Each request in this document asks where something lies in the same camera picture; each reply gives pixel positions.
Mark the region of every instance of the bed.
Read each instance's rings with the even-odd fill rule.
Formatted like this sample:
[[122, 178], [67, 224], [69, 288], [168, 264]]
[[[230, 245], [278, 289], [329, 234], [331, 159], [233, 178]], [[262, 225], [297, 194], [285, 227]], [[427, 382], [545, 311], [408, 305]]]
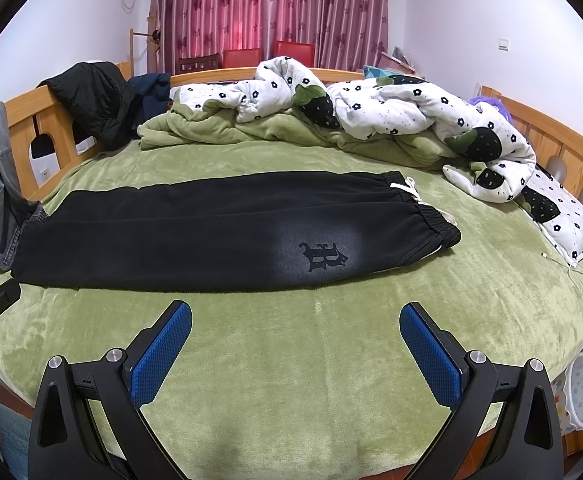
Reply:
[[[129, 64], [120, 66], [129, 74]], [[239, 80], [253, 68], [198, 72], [190, 82]], [[324, 82], [361, 74], [315, 69]], [[493, 89], [483, 94], [499, 96]], [[563, 157], [565, 187], [583, 186], [583, 137], [501, 97], [541, 164]], [[78, 155], [71, 119], [46, 87], [6, 104], [22, 191], [52, 212], [75, 189], [106, 190], [262, 171], [395, 170], [333, 148], [254, 141], [188, 144], [141, 151], [137, 141], [112, 155], [98, 144]], [[33, 121], [54, 140], [60, 172], [38, 186], [28, 158]], [[47, 360], [100, 358], [126, 346], [173, 299], [190, 303], [193, 331], [143, 413], [190, 478], [282, 479], [362, 476], [414, 463], [443, 424], [399, 336], [409, 301], [466, 348], [495, 362], [540, 358], [551, 378], [583, 348], [583, 297], [565, 268], [540, 255], [553, 248], [515, 204], [483, 203], [439, 172], [400, 168], [432, 205], [452, 213], [462, 241], [414, 266], [351, 282], [267, 293], [137, 293], [23, 285], [0, 320], [0, 380], [34, 402]], [[0, 282], [8, 274], [0, 274]], [[97, 413], [105, 441], [113, 436]], [[495, 423], [492, 410], [485, 423]], [[573, 441], [571, 449], [583, 445]]]

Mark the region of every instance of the white pillow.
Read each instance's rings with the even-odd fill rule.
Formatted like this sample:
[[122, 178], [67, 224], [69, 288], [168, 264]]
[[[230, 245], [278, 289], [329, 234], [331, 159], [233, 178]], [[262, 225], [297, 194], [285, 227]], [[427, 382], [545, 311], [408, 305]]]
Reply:
[[583, 259], [583, 205], [540, 166], [516, 202], [572, 265]]

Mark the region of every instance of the green blanket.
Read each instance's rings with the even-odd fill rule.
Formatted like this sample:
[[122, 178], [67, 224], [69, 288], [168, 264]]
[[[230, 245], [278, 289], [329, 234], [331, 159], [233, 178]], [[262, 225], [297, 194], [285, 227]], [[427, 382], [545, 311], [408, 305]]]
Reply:
[[285, 140], [300, 146], [332, 146], [409, 168], [441, 168], [444, 158], [456, 157], [429, 130], [409, 136], [376, 134], [369, 140], [358, 140], [342, 130], [328, 130], [310, 122], [295, 108], [250, 123], [236, 123], [235, 115], [236, 111], [229, 108], [206, 104], [202, 110], [191, 110], [176, 102], [172, 111], [138, 128], [140, 146], [148, 150], [192, 142], [235, 144], [248, 140]]
[[[134, 142], [78, 168], [45, 207], [52, 212], [74, 189], [258, 171], [395, 169], [286, 142], [148, 152]], [[449, 410], [436, 405], [400, 336], [405, 303], [420, 301], [467, 349], [505, 364], [537, 357], [554, 377], [583, 347], [583, 296], [565, 266], [540, 256], [559, 259], [514, 204], [475, 200], [438, 173], [401, 171], [415, 179], [425, 201], [456, 217], [462, 241], [452, 250], [408, 268], [285, 292], [24, 285], [22, 299], [0, 318], [0, 377], [33, 402], [50, 357], [80, 362], [124, 347], [178, 298], [191, 304], [193, 331], [143, 413], [187, 476], [356, 479], [415, 462]], [[492, 412], [489, 424], [494, 420]], [[114, 446], [109, 431], [105, 439]]]

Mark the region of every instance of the chair backrest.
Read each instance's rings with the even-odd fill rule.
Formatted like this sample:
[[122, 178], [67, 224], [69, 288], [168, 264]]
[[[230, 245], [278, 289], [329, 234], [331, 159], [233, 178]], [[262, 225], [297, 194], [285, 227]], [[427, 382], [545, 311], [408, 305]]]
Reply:
[[216, 70], [220, 68], [220, 53], [210, 56], [181, 57], [178, 60], [178, 74], [200, 72], [201, 70]]
[[306, 67], [314, 66], [316, 45], [313, 43], [293, 43], [291, 41], [276, 41], [273, 47], [273, 55], [289, 56], [300, 61]]
[[262, 49], [243, 48], [241, 50], [225, 50], [222, 53], [222, 68], [242, 68], [258, 66], [262, 61]]

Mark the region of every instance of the wooden floor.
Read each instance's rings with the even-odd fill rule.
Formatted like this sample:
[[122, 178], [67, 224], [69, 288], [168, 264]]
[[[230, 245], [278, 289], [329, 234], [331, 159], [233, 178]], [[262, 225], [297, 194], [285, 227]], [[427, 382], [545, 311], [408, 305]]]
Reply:
[[[23, 402], [21, 399], [14, 396], [14, 394], [11, 392], [5, 390], [1, 385], [0, 403], [11, 408], [15, 412], [26, 416], [29, 419], [33, 418], [33, 408], [26, 402]], [[493, 431], [489, 431], [488, 433], [485, 433], [476, 439], [473, 447], [471, 448], [471, 451], [467, 455], [465, 462], [461, 466], [460, 471], [456, 476], [456, 480], [464, 480], [476, 471], [485, 451], [487, 450], [489, 439], [491, 438], [492, 433]], [[580, 453], [573, 454], [565, 459], [565, 472], [571, 469], [579, 456]], [[379, 475], [367, 476], [362, 480], [403, 480], [409, 473], [409, 469], [411, 469], [411, 466], [401, 467], [400, 469], [386, 471]]]

